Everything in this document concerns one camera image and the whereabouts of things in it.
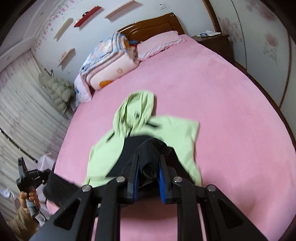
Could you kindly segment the person's left hand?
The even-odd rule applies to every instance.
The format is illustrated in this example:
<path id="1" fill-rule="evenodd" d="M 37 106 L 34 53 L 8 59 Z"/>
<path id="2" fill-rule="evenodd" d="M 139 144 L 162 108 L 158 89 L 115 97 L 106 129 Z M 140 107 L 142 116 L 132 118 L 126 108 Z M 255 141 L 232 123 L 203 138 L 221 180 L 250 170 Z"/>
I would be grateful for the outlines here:
<path id="1" fill-rule="evenodd" d="M 27 203 L 26 201 L 29 200 L 31 202 L 34 202 L 34 204 L 40 208 L 40 201 L 39 201 L 39 197 L 37 195 L 36 189 L 31 187 L 30 188 L 30 193 L 26 193 L 26 192 L 20 192 L 19 195 L 19 200 L 20 200 L 20 204 L 21 204 L 21 208 L 27 213 L 30 214 L 29 209 L 27 208 Z"/>

